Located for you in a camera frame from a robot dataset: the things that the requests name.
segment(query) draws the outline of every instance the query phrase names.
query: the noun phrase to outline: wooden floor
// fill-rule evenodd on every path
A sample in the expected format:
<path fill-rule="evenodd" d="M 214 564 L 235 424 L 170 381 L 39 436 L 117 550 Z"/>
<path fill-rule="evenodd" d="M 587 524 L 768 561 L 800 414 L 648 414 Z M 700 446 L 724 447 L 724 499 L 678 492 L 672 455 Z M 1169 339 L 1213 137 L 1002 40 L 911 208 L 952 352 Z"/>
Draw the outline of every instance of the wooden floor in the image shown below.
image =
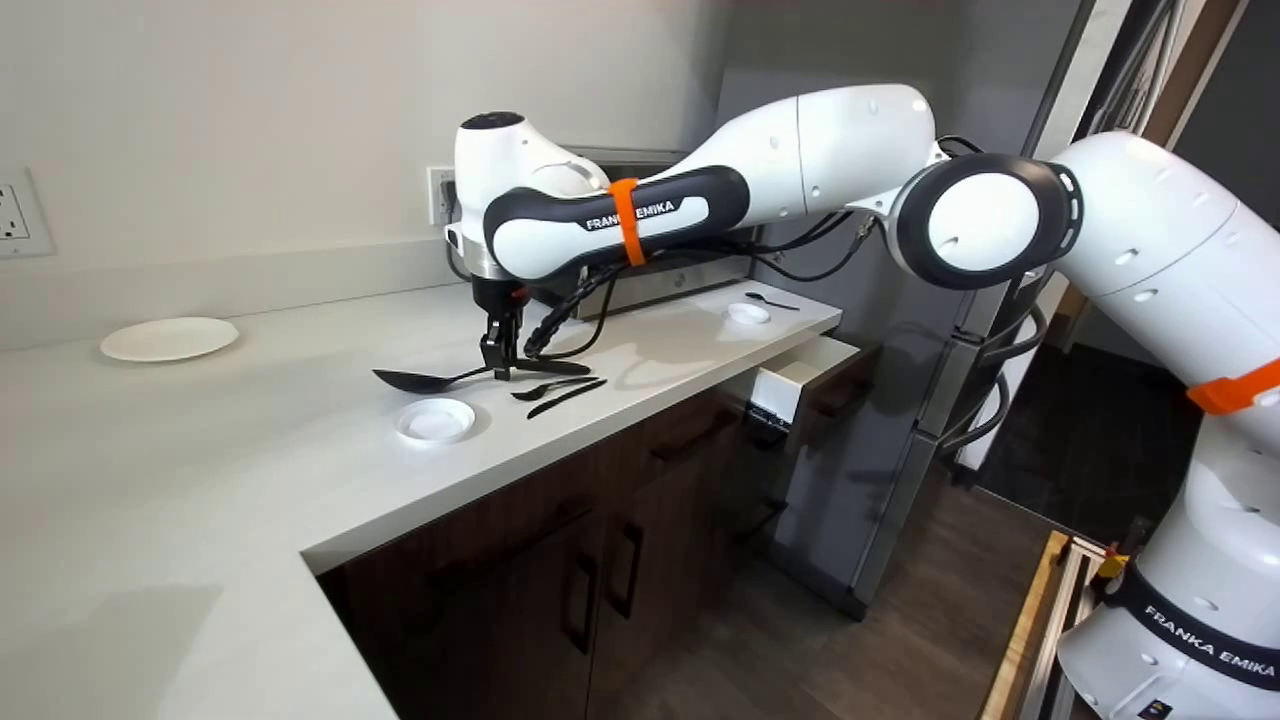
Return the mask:
<path fill-rule="evenodd" d="M 745 564 L 625 720 L 981 715 L 1042 539 L 1048 520 L 934 482 L 867 620 Z"/>

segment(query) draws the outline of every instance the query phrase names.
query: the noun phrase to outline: black spoon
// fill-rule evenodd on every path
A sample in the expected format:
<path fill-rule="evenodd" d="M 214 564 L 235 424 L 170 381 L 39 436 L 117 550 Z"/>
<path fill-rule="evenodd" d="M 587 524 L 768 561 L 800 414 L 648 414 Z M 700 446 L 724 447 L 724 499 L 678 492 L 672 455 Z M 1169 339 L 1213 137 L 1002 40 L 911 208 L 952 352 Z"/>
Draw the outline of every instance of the black spoon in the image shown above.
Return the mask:
<path fill-rule="evenodd" d="M 371 377 L 378 377 L 394 394 L 415 394 L 415 398 L 449 394 L 457 381 L 468 381 L 468 377 L 480 377 L 480 374 L 487 374 L 487 367 L 468 367 L 468 374 L 457 374 L 457 377 L 421 377 L 421 374 L 371 367 Z"/>

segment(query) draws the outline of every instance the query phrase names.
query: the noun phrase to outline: utensil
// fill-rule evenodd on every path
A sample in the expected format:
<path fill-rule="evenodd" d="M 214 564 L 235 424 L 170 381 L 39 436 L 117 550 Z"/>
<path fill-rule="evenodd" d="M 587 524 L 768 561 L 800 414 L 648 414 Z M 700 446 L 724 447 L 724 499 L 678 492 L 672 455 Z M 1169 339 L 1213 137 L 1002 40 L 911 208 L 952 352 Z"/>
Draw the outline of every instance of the utensil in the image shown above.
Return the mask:
<path fill-rule="evenodd" d="M 580 389 L 573 389 L 573 394 L 562 394 L 562 398 L 552 398 L 552 400 L 542 400 L 542 404 L 530 404 L 526 420 L 535 420 L 541 414 L 546 414 L 546 407 L 557 407 L 557 404 L 562 404 L 562 400 L 575 400 L 575 398 L 585 398 L 585 394 L 593 394 L 593 389 L 604 389 L 604 381 L 580 386 Z"/>
<path fill-rule="evenodd" d="M 599 386 L 599 377 L 561 377 L 546 386 L 530 386 L 523 394 L 511 394 L 521 404 L 542 400 L 552 389 L 573 389 L 573 386 Z"/>
<path fill-rule="evenodd" d="M 449 394 L 457 381 L 480 377 L 487 367 L 468 367 L 457 377 L 422 377 L 422 374 L 391 374 L 391 367 L 371 367 L 371 377 L 378 377 L 382 386 L 391 386 L 394 394 L 415 394 L 415 398 L 435 398 Z"/>
<path fill-rule="evenodd" d="M 782 309 L 782 312 L 800 312 L 795 305 L 781 305 L 773 297 L 746 292 L 746 299 L 768 305 L 768 309 Z"/>

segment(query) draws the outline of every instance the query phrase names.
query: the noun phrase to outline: dark wood cabinet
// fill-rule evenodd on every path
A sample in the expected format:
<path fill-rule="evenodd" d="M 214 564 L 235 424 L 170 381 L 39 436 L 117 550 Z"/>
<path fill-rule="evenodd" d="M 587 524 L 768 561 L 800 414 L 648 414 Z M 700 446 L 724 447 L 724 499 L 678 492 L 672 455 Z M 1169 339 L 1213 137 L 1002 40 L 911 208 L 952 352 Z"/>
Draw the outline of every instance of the dark wood cabinet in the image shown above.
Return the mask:
<path fill-rule="evenodd" d="M 688 400 L 327 572 L 394 713 L 613 715 L 715 580 L 732 428 Z"/>

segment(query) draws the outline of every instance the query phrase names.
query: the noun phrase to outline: white plate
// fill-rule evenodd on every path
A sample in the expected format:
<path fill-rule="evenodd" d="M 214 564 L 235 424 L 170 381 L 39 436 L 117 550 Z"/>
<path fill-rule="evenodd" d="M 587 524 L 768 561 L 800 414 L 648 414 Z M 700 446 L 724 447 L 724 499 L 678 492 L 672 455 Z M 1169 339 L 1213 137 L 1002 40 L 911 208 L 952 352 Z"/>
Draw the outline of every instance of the white plate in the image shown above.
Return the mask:
<path fill-rule="evenodd" d="M 241 329 L 214 316 L 169 316 L 151 324 L 126 324 L 101 339 L 101 352 L 118 366 L 175 366 L 231 350 Z"/>
<path fill-rule="evenodd" d="M 415 446 L 450 446 L 468 436 L 475 407 L 450 398 L 421 400 L 403 414 L 400 436 Z"/>

